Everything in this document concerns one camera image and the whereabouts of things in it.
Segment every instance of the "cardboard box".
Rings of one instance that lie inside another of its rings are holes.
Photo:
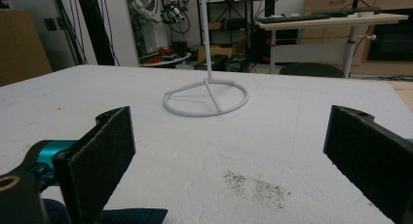
[[[214,55],[225,55],[231,57],[232,55],[245,54],[246,41],[248,36],[243,37],[239,42],[233,44],[222,44],[222,43],[210,43],[210,54]],[[198,61],[206,59],[206,47],[201,46],[198,49]]]
[[[207,29],[209,30],[221,30],[222,22],[209,22],[207,24]]]
[[[52,73],[27,10],[0,10],[0,86]]]

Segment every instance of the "white stand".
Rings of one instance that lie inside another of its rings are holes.
[[[198,82],[195,84],[187,85],[181,88],[178,88],[173,91],[169,91],[165,93],[165,98],[164,98],[164,105],[172,113],[175,113],[177,115],[182,115],[182,116],[189,116],[189,117],[208,117],[208,116],[216,116],[216,115],[221,115],[221,114],[226,114],[229,112],[232,112],[236,109],[239,109],[243,105],[245,105],[248,100],[249,100],[249,94],[248,91],[242,87],[241,85],[235,84],[235,81],[223,81],[223,80],[214,80],[212,79],[212,68],[211,68],[211,61],[210,61],[210,50],[209,50],[209,33],[207,30],[207,0],[201,0],[202,2],[202,12],[203,12],[203,25],[206,30],[204,30],[204,36],[205,36],[205,43],[206,43],[206,67],[207,67],[207,75],[208,77],[205,78],[202,82]],[[216,101],[216,98],[214,94],[212,93],[209,85],[211,84],[219,84],[219,85],[227,85],[227,86],[232,86],[235,88],[240,89],[244,93],[244,99],[236,104],[233,107],[227,108],[227,109],[221,109],[219,106],[219,103]],[[180,93],[183,91],[191,90],[196,87],[200,86],[206,86],[206,89],[213,101],[213,104],[216,107],[216,111],[211,112],[211,113],[199,113],[199,112],[188,112],[188,111],[183,111],[179,110],[176,108],[173,108],[169,105],[169,99],[174,93]]]

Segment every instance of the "desk top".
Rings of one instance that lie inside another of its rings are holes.
[[[350,26],[350,25],[373,25],[398,23],[400,20],[408,19],[405,15],[394,14],[378,14],[368,18],[358,18],[348,16],[346,18],[330,18],[330,19],[315,19],[305,21],[280,22],[280,23],[260,23],[259,27],[267,30],[282,30],[294,28],[313,28],[313,27],[334,27],[334,26]]]
[[[215,72],[243,85],[249,102],[209,118],[163,107],[164,92],[206,75],[78,66],[2,87],[0,172],[37,141],[78,139],[95,116],[128,105],[136,155],[107,209],[167,208],[165,223],[392,223],[322,153],[332,104],[413,138],[413,114],[389,84]],[[233,98],[232,88],[212,89],[218,100]],[[172,98],[184,105],[206,96],[199,88]],[[209,99],[202,105],[213,107]],[[61,201],[58,188],[43,197]]]

